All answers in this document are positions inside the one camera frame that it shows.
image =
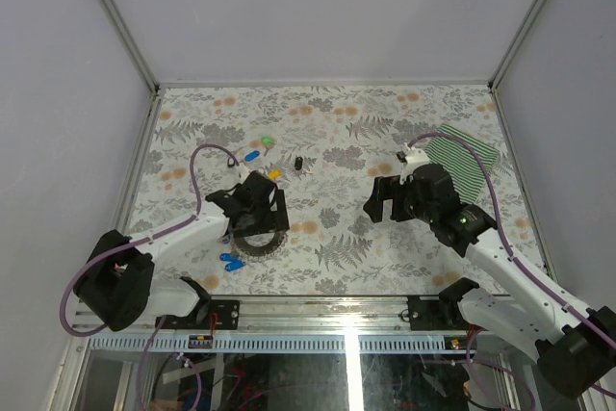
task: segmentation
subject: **green object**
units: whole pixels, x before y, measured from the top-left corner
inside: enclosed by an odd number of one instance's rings
[[[478,153],[488,172],[492,172],[492,168],[499,158],[499,151],[496,148],[450,125],[442,125],[438,132],[454,135],[464,140]],[[460,199],[463,202],[474,203],[477,201],[479,192],[485,187],[485,178],[471,153],[455,141],[442,138],[430,140],[430,143],[425,147],[425,152],[431,162],[443,165],[445,170],[449,172],[453,186],[460,194]]]
[[[266,146],[266,148],[271,148],[276,144],[276,140],[271,139],[270,137],[261,138],[261,143]]]

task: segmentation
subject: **white wall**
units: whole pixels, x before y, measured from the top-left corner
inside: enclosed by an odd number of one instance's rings
[[[161,82],[482,80],[532,0],[115,0]]]
[[[147,92],[97,0],[0,0],[0,407],[43,406],[65,284],[111,225]]]
[[[616,0],[549,0],[500,87],[559,280],[614,311],[615,79]]]

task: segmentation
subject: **yellow object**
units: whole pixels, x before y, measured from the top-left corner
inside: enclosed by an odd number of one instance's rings
[[[282,175],[282,170],[280,170],[279,168],[277,168],[276,170],[273,170],[272,172],[269,173],[268,177],[272,180],[275,180],[276,178],[278,178],[280,175]]]

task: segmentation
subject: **metal corner post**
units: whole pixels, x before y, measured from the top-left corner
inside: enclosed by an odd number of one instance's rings
[[[502,82],[502,78],[504,77],[505,73],[507,72],[507,69],[511,65],[511,62],[513,62],[513,59],[518,53],[518,50],[520,50],[520,47],[524,43],[528,32],[537,20],[537,17],[539,16],[539,13],[542,11],[544,5],[546,4],[546,1],[547,0],[532,1],[532,4],[530,5],[528,12],[526,12],[526,16],[522,21],[522,24],[518,28],[518,31],[513,37],[513,40],[509,44],[509,48],[507,48],[507,51],[502,57],[502,60],[500,60],[497,70],[489,81],[489,87],[491,89],[496,89]]]
[[[135,44],[135,40],[124,22],[124,19],[117,8],[116,2],[114,2],[114,0],[99,1],[105,11],[105,14],[109,17],[109,20],[114,26],[118,38],[122,42],[122,45],[124,45],[128,55],[131,57],[131,60],[140,74],[143,83],[152,94],[155,94],[158,90],[158,82],[156,81],[156,78],[154,77],[154,74],[152,73],[147,62],[143,58],[138,46]]]

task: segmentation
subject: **blue clip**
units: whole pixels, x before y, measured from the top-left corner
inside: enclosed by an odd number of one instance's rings
[[[259,151],[252,151],[251,153],[245,155],[244,160],[246,162],[252,161],[253,159],[257,159],[259,157],[259,154]]]
[[[228,252],[225,252],[223,254],[220,254],[220,260],[222,262],[235,262],[236,260],[238,260],[240,257],[238,255],[231,255]]]
[[[224,269],[227,271],[235,271],[235,270],[239,270],[244,265],[246,264],[242,262],[240,259],[238,259],[238,260],[234,260],[230,264],[225,265]]]

